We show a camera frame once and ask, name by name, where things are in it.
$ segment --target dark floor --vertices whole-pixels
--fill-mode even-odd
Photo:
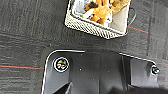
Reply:
[[[68,0],[0,2],[0,94],[39,94],[44,68],[40,58],[49,45],[115,50],[154,60],[161,70],[158,83],[168,88],[167,0],[132,0],[137,18],[126,36],[110,40],[67,28]]]

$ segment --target food container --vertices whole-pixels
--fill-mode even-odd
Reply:
[[[111,15],[105,25],[82,18],[84,7],[91,0],[69,0],[65,25],[69,28],[80,30],[105,39],[125,36],[127,34],[127,18],[130,3],[119,13]]]

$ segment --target white container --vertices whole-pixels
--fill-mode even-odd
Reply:
[[[65,25],[69,28],[80,30],[106,39],[121,37],[127,34],[127,18],[130,3],[119,13],[111,16],[111,23],[101,25],[82,18],[84,8],[91,0],[70,0],[68,4]]]

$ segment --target red line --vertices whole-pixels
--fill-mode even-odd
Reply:
[[[19,67],[19,66],[4,66],[0,65],[1,68],[17,68],[17,69],[44,69],[44,68],[34,68],[34,67]]]
[[[131,28],[131,29],[143,32],[143,33],[149,33],[148,31],[144,31],[144,30],[141,30],[141,29],[138,29],[138,28],[134,28],[134,27],[131,27],[131,26],[128,26],[128,28]]]
[[[162,65],[168,66],[168,64],[166,64],[166,63],[158,63],[158,62],[156,62],[156,64],[162,64]]]

